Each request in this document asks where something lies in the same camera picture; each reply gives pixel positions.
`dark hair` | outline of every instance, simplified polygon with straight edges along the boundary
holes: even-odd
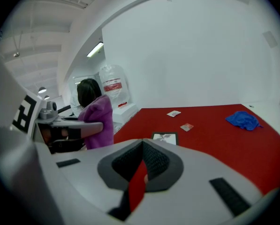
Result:
[[[84,79],[77,86],[78,102],[82,107],[86,107],[96,98],[101,96],[98,83],[92,79]]]

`white bag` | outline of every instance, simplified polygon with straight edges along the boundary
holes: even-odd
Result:
[[[111,99],[112,107],[116,108],[129,101],[129,91],[125,82],[123,69],[119,65],[106,65],[99,71],[105,94]]]

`picture frame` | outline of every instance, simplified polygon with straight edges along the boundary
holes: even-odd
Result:
[[[154,132],[152,133],[151,139],[179,145],[178,134],[176,132]]]

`red label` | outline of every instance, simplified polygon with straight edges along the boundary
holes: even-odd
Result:
[[[109,92],[109,91],[120,89],[120,88],[122,88],[122,84],[121,84],[121,82],[118,82],[115,84],[105,86],[103,89],[104,89],[104,91]]]
[[[144,198],[146,183],[145,176],[147,175],[147,167],[142,160],[135,174],[129,182],[129,208],[133,212],[141,200]]]

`red tabletop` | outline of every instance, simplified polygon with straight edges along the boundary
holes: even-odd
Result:
[[[170,117],[177,110],[181,114]],[[236,111],[247,111],[263,126],[240,129],[225,120]],[[186,132],[185,123],[194,127]],[[153,132],[176,132],[179,145],[207,153],[253,182],[266,194],[280,187],[280,135],[243,105],[141,109],[114,136],[114,143],[151,138]]]

